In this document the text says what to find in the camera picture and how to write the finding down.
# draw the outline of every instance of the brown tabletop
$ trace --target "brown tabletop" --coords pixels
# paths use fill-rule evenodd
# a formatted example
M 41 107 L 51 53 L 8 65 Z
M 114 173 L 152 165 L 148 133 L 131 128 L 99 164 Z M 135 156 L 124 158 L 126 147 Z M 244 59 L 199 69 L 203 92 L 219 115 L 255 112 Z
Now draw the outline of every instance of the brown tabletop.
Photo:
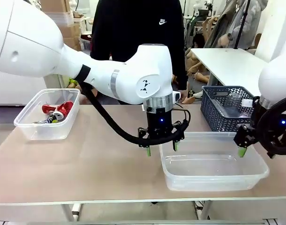
M 127 132 L 146 127 L 137 105 L 105 107 Z M 200 105 L 189 105 L 187 131 L 209 131 Z M 183 118 L 174 112 L 173 120 Z M 165 183 L 158 147 L 151 157 L 143 148 L 118 136 L 91 105 L 80 107 L 65 140 L 28 141 L 15 129 L 0 146 L 0 204 L 65 204 L 143 201 L 239 200 L 286 198 L 286 156 L 271 160 L 256 150 L 270 168 L 268 178 L 252 190 L 177 192 Z

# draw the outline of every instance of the cardboard box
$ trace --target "cardboard box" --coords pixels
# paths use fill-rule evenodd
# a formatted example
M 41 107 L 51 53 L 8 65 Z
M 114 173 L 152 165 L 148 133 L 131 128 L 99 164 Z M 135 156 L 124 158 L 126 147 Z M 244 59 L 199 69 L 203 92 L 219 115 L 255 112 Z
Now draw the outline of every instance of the cardboard box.
M 69 46 L 70 48 L 74 48 L 80 42 L 79 42 L 78 37 L 64 37 L 64 43 L 65 43 L 65 45 Z
M 73 24 L 68 27 L 60 27 L 59 30 L 64 38 L 72 38 L 80 35 L 80 29 L 78 24 Z
M 79 43 L 78 45 L 74 46 L 73 49 L 80 52 L 81 51 L 81 44 Z
M 41 0 L 43 12 L 66 13 L 70 12 L 69 0 Z

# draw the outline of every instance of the nike logo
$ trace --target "nike logo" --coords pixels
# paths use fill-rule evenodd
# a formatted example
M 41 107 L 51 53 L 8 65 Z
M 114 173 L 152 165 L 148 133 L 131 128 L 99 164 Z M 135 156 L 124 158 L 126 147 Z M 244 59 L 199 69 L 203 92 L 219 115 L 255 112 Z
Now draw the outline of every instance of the nike logo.
M 160 22 L 159 22 L 159 24 L 160 24 L 160 25 L 163 25 L 163 24 L 165 24 L 166 22 L 167 22 L 166 20 L 161 19 Z

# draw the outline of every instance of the person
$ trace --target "person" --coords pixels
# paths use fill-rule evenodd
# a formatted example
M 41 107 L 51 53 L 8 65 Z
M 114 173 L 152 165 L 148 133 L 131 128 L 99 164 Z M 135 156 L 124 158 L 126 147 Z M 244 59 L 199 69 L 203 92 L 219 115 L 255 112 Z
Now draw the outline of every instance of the person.
M 91 57 L 108 60 L 111 55 L 114 61 L 126 62 L 141 44 L 163 44 L 169 48 L 173 75 L 184 100 L 187 76 L 179 0 L 99 0 L 92 28 Z

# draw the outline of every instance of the stack of cardboard boxes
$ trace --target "stack of cardboard boxes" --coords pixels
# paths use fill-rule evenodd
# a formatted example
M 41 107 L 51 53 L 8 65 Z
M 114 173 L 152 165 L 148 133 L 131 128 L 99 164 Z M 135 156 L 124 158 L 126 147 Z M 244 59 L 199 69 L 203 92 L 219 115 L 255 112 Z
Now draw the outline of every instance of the stack of cardboard boxes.
M 42 11 L 47 15 L 56 15 L 55 23 L 58 25 L 64 39 L 64 43 L 77 51 L 81 51 L 79 41 L 81 31 L 78 24 L 68 24 L 65 19 L 71 12 L 69 0 L 41 0 Z

